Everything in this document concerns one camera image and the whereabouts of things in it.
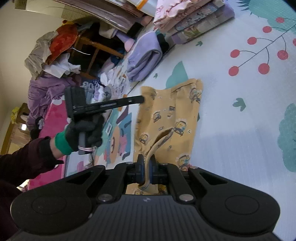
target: black glove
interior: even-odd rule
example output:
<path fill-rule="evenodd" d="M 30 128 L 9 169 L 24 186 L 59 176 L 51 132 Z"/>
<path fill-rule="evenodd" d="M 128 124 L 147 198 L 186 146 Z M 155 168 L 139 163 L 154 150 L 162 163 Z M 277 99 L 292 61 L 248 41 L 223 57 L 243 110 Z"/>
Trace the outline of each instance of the black glove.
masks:
<path fill-rule="evenodd" d="M 93 116 L 93 121 L 72 121 L 65 130 L 65 138 L 73 151 L 78 151 L 78 138 L 80 132 L 90 132 L 87 141 L 91 146 L 99 147 L 102 144 L 102 130 L 104 117 L 101 114 Z"/>

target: red fabric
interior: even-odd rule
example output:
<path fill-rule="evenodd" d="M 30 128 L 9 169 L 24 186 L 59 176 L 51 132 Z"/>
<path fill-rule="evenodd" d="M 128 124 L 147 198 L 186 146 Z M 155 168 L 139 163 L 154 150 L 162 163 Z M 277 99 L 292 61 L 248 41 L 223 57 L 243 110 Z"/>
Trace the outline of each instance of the red fabric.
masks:
<path fill-rule="evenodd" d="M 52 40 L 49 47 L 52 54 L 48 56 L 46 64 L 51 64 L 62 52 L 69 49 L 75 43 L 78 36 L 75 24 L 65 24 L 56 31 L 59 35 Z"/>

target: green wristband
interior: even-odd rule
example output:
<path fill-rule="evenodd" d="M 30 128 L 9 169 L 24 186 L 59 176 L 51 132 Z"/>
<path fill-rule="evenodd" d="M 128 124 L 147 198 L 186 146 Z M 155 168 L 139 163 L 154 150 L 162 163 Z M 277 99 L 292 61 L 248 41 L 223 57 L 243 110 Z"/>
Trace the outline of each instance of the green wristband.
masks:
<path fill-rule="evenodd" d="M 59 149 L 64 155 L 70 155 L 71 152 L 74 151 L 66 140 L 65 131 L 56 134 L 54 143 L 57 149 Z"/>

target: metal screw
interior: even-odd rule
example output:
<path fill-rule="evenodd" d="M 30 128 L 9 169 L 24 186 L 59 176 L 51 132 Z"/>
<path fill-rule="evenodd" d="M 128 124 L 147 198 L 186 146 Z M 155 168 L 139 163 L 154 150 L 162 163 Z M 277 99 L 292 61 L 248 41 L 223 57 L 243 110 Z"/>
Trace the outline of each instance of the metal screw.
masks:
<path fill-rule="evenodd" d="M 189 202 L 189 201 L 193 200 L 194 197 L 191 194 L 181 194 L 179 196 L 179 199 L 184 202 Z"/>
<path fill-rule="evenodd" d="M 107 201 L 110 201 L 113 197 L 108 194 L 108 193 L 105 193 L 105 194 L 101 194 L 98 199 L 102 202 L 107 202 Z"/>

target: red cherry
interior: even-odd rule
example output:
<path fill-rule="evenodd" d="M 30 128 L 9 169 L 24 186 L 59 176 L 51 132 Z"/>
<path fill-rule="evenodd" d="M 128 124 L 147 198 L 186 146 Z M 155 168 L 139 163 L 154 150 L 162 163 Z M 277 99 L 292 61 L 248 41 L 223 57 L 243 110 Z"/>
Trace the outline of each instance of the red cherry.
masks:
<path fill-rule="evenodd" d="M 280 51 L 277 53 L 277 56 L 278 56 L 278 58 L 281 59 L 281 60 L 286 60 L 286 59 L 289 57 L 287 51 L 285 51 L 285 50 L 280 50 Z"/>
<path fill-rule="evenodd" d="M 269 65 L 266 63 L 262 63 L 258 67 L 258 71 L 260 74 L 267 74 L 269 72 Z"/>
<path fill-rule="evenodd" d="M 228 74 L 230 76 L 236 76 L 239 72 L 239 68 L 237 66 L 232 66 L 229 71 L 228 71 Z"/>
<path fill-rule="evenodd" d="M 250 45 L 253 45 L 253 44 L 257 43 L 257 39 L 255 37 L 250 37 L 250 38 L 248 38 L 247 43 Z"/>
<path fill-rule="evenodd" d="M 232 50 L 230 53 L 230 57 L 236 58 L 237 56 L 239 56 L 239 50 L 238 49 Z"/>
<path fill-rule="evenodd" d="M 282 18 L 282 17 L 278 17 L 278 18 L 276 18 L 276 21 L 277 21 L 278 23 L 283 23 L 283 22 L 285 21 L 285 19 Z"/>
<path fill-rule="evenodd" d="M 265 26 L 262 30 L 264 33 L 270 33 L 272 31 L 272 28 L 270 26 Z"/>

